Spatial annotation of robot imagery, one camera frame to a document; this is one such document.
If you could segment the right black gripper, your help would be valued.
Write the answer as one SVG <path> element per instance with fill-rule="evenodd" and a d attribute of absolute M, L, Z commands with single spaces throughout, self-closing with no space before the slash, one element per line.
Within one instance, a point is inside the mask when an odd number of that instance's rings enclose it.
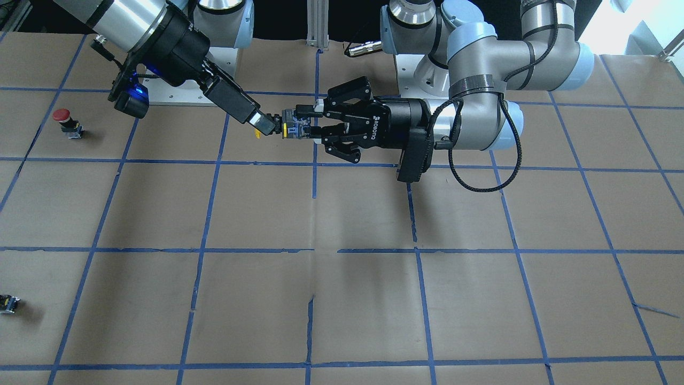
<path fill-rule="evenodd" d="M 208 57 L 208 51 L 208 37 L 195 29 L 181 10 L 165 10 L 150 37 L 150 69 L 171 86 L 195 81 L 203 95 L 228 115 L 262 134 L 271 134 L 276 122 Z"/>

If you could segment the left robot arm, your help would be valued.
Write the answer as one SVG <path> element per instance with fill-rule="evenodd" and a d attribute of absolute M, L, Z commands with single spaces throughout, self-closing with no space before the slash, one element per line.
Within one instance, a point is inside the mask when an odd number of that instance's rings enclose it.
<path fill-rule="evenodd" d="M 577 42 L 575 1 L 522 1 L 520 41 L 501 41 L 468 1 L 390 1 L 380 15 L 383 51 L 421 55 L 410 72 L 426 97 L 374 97 L 366 76 L 298 105 L 280 125 L 284 138 L 310 138 L 349 163 L 361 149 L 400 149 L 402 171 L 430 167 L 434 150 L 506 149 L 523 131 L 508 90 L 574 90 L 594 57 Z"/>

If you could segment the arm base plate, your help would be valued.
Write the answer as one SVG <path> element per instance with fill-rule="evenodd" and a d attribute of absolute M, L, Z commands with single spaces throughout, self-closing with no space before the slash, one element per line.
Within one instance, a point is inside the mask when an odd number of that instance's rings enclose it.
<path fill-rule="evenodd" d="M 396 55 L 397 81 L 404 98 L 448 98 L 448 70 L 426 55 Z"/>
<path fill-rule="evenodd" d="M 241 49 L 232 47 L 211 47 L 207 58 L 231 76 L 235 76 Z M 142 79 L 147 87 L 152 106 L 202 106 L 215 107 L 215 103 L 203 95 L 195 81 L 188 80 L 179 87 L 168 85 L 162 79 Z"/>

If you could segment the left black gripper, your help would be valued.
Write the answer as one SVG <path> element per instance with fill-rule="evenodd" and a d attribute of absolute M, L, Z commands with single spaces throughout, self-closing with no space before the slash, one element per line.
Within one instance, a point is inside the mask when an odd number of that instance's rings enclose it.
<path fill-rule="evenodd" d="M 430 109 L 420 98 L 376 98 L 370 81 L 360 76 L 328 90 L 313 105 L 296 105 L 297 119 L 328 118 L 337 125 L 313 126 L 313 139 L 325 151 L 349 163 L 359 163 L 361 149 L 405 148 L 409 129 L 428 128 Z"/>

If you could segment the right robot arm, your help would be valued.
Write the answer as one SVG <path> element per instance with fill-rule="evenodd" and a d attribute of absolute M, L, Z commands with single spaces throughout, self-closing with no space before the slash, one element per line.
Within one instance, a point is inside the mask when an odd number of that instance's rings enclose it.
<path fill-rule="evenodd" d="M 281 130 L 278 115 L 264 114 L 259 103 L 210 58 L 210 39 L 173 2 L 58 1 L 58 5 L 127 51 L 109 95 L 118 111 L 137 119 L 146 115 L 149 93 L 136 71 L 144 64 L 170 86 L 195 81 L 208 100 L 262 134 Z"/>

